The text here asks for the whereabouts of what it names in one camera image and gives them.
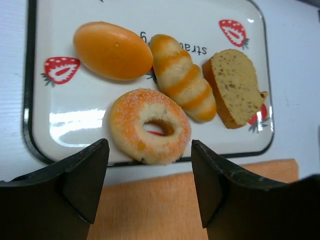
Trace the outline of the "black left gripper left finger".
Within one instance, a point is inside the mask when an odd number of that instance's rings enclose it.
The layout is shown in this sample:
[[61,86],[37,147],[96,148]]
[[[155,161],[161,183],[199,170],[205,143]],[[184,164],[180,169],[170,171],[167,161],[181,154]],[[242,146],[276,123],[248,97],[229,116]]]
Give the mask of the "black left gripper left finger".
[[2,240],[85,240],[109,161],[102,138],[44,168],[0,183]]

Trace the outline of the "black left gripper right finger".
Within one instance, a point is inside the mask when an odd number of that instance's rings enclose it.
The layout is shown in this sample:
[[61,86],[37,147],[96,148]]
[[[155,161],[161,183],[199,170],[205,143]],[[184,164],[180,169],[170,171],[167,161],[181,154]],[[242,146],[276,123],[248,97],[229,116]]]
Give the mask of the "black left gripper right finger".
[[317,240],[320,177],[284,183],[253,173],[193,140],[191,163],[210,240]]

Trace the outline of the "sugared orange donut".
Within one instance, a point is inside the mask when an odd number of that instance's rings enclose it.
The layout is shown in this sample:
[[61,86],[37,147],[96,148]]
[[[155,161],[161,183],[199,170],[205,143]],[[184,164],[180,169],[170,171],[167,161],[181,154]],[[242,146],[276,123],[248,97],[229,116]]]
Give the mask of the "sugared orange donut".
[[183,109],[160,91],[139,88],[120,96],[109,111],[115,145],[147,165],[177,161],[191,139],[192,128]]

